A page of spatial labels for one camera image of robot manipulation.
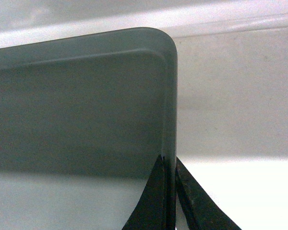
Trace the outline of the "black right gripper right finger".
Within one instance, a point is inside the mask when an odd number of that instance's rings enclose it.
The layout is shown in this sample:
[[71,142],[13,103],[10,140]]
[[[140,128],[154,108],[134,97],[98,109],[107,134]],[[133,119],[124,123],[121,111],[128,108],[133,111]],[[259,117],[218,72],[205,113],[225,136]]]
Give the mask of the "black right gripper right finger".
[[176,160],[176,191],[190,230],[239,230],[196,181],[180,159]]

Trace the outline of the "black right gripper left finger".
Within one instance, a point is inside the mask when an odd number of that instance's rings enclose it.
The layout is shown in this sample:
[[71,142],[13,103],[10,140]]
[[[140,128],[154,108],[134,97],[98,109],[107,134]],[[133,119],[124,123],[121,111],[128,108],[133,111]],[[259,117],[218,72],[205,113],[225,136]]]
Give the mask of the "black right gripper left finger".
[[159,155],[141,197],[123,230],[164,230],[166,228],[167,180]]

